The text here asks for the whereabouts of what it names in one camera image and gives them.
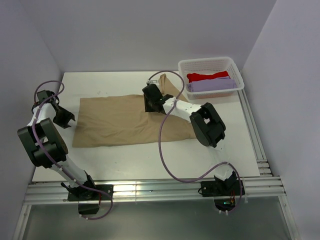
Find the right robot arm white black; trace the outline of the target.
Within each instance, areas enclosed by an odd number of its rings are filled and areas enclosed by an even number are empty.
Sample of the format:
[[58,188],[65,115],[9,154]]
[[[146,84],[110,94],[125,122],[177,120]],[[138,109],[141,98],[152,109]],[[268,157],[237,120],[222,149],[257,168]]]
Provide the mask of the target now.
[[[166,172],[176,181],[181,183],[194,183],[202,180],[210,173],[214,173],[216,187],[214,192],[219,196],[236,195],[236,187],[239,189],[238,195],[244,194],[244,187],[239,172],[229,162],[224,153],[223,141],[225,140],[226,125],[211,103],[203,105],[192,104],[180,100],[180,95],[163,95],[154,83],[148,83],[142,89],[144,97],[144,108],[147,113],[160,113],[164,115],[158,131],[158,151],[161,163]],[[167,167],[162,152],[162,131],[165,121],[169,116],[175,116],[190,122],[194,135],[198,142],[208,147],[212,153],[216,154],[214,160],[216,164],[207,172],[194,179],[182,179],[176,177]]]

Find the beige t shirt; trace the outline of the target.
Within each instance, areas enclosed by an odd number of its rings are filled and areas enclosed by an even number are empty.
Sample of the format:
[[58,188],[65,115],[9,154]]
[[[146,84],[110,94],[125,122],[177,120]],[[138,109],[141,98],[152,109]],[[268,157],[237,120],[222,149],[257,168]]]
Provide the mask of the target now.
[[[176,96],[179,91],[165,73],[158,78],[162,94]],[[144,96],[81,98],[73,148],[97,148],[156,143],[163,114],[145,112]],[[169,116],[162,130],[164,142],[195,139],[189,121]]]

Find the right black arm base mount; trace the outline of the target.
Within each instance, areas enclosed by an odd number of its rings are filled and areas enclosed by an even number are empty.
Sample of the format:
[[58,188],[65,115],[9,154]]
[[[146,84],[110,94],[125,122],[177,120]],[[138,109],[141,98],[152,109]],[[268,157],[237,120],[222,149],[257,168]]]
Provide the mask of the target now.
[[233,171],[226,180],[215,177],[214,180],[201,181],[198,193],[204,198],[222,197],[214,200],[214,206],[219,211],[229,212],[237,206],[236,197],[240,199],[246,192],[243,181]]

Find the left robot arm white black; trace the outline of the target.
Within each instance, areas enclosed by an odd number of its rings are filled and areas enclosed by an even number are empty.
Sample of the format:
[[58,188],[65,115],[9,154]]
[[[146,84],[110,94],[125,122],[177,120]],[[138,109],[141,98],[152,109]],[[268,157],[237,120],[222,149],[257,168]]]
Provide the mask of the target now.
[[68,182],[68,185],[62,183],[62,187],[75,198],[92,200],[98,196],[98,188],[91,176],[70,159],[68,147],[56,128],[69,128],[75,115],[59,105],[60,100],[53,91],[42,90],[35,96],[31,121],[17,131],[29,159],[35,167],[62,176]]

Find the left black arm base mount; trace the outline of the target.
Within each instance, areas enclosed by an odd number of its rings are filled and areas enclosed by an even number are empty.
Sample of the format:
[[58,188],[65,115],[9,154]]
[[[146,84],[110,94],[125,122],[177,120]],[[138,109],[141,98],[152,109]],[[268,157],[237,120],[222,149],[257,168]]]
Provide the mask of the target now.
[[[100,210],[101,201],[109,201],[110,198],[100,192],[84,189],[80,186],[71,188],[64,186],[68,191],[68,202],[78,202],[78,213],[80,215],[95,215]],[[85,201],[98,201],[98,203],[82,203]]]

